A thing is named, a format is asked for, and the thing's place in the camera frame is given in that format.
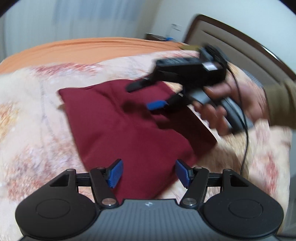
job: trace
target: sleeve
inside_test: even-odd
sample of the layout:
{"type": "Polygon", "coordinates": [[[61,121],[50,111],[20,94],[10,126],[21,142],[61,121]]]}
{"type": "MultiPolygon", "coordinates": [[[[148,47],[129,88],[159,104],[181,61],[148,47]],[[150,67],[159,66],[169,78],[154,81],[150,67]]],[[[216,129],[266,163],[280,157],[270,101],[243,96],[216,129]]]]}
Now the sleeve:
{"type": "Polygon", "coordinates": [[[270,125],[296,129],[296,84],[287,80],[264,88],[270,125]]]}

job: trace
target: brown headboard frame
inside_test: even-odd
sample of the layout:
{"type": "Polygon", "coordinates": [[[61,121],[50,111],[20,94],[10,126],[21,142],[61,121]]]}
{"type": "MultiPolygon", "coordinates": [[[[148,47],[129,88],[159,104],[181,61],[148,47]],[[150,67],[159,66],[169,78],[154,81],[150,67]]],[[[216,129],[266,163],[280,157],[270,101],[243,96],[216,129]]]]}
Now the brown headboard frame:
{"type": "Polygon", "coordinates": [[[267,50],[265,47],[263,47],[260,43],[258,43],[256,40],[252,39],[251,37],[245,35],[244,33],[240,32],[239,30],[222,23],[216,19],[210,18],[205,15],[197,15],[194,20],[192,21],[192,24],[187,32],[187,35],[185,37],[184,43],[187,44],[190,40],[197,24],[199,21],[204,21],[209,24],[212,24],[220,29],[223,29],[232,35],[242,39],[252,47],[256,48],[258,51],[260,51],[262,54],[264,54],[266,57],[268,57],[272,62],[274,62],[279,68],[281,68],[292,80],[296,81],[296,74],[278,57],[274,57],[269,50],[267,50]]]}

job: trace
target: orange sheet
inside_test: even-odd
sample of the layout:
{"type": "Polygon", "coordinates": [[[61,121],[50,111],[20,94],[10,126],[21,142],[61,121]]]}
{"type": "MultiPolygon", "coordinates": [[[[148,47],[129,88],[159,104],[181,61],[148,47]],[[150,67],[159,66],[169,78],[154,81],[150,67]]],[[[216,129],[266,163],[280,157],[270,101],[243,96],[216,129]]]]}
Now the orange sheet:
{"type": "Polygon", "coordinates": [[[0,73],[49,63],[92,64],[108,59],[157,51],[177,50],[182,43],[133,38],[88,38],[64,40],[39,45],[6,58],[0,73]]]}

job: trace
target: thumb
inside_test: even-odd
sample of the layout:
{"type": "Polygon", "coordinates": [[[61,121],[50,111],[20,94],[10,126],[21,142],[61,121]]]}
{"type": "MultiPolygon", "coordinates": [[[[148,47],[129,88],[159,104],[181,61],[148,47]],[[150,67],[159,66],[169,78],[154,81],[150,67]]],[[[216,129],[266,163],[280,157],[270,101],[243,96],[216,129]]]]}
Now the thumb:
{"type": "Polygon", "coordinates": [[[220,99],[230,96],[232,93],[232,88],[229,83],[221,83],[214,86],[205,87],[204,91],[211,99],[220,99]]]}

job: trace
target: floral bedspread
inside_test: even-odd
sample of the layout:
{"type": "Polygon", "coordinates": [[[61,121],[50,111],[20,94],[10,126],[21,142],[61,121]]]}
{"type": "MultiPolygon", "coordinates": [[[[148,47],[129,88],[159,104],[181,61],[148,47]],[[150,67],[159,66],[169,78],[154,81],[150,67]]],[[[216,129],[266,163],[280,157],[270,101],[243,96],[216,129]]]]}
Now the floral bedspread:
{"type": "MultiPolygon", "coordinates": [[[[14,217],[20,201],[69,167],[85,172],[57,90],[114,79],[138,79],[152,70],[155,59],[196,54],[188,50],[156,52],[88,65],[37,66],[0,76],[0,240],[21,238],[14,217]]],[[[254,84],[240,69],[232,68],[240,81],[254,84]]],[[[174,91],[179,88],[167,84],[174,91]]],[[[221,172],[224,168],[239,172],[245,135],[221,138],[214,130],[212,133],[218,144],[198,165],[211,172],[221,172]]],[[[257,122],[250,130],[250,147],[243,173],[275,198],[285,213],[289,200],[291,138],[292,133],[287,128],[269,128],[266,121],[257,122]]],[[[79,191],[91,198],[89,188],[79,191]]],[[[185,191],[177,181],[158,198],[180,201],[185,191]]],[[[216,193],[218,189],[209,189],[206,199],[216,193]]]]}

